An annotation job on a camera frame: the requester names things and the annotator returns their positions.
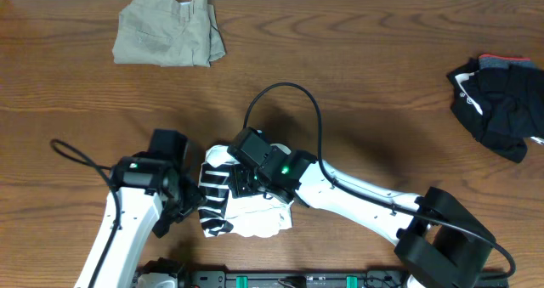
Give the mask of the white t-shirt black print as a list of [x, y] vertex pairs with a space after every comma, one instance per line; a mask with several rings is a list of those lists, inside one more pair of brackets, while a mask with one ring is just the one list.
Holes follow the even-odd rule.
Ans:
[[206, 151], [198, 187], [206, 202], [198, 207], [201, 228], [207, 238], [221, 234], [269, 238], [292, 227], [291, 205], [271, 195], [235, 198], [230, 189], [231, 170], [239, 164], [226, 145]]

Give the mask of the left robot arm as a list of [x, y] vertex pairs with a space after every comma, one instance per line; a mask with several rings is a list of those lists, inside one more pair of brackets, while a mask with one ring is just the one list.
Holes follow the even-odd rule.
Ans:
[[147, 150], [111, 168], [105, 214], [76, 286], [190, 286], [182, 263], [158, 258], [139, 265], [151, 234], [163, 237], [205, 201], [184, 168], [189, 145], [178, 131], [156, 129]]

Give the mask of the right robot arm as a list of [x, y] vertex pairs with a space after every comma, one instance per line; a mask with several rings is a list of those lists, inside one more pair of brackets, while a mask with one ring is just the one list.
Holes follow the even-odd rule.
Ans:
[[495, 242], [493, 234], [450, 193], [383, 189], [337, 171], [304, 150], [270, 144], [244, 128], [227, 152], [242, 167], [236, 178], [282, 201], [299, 198], [381, 235], [410, 274], [409, 287], [474, 287]]

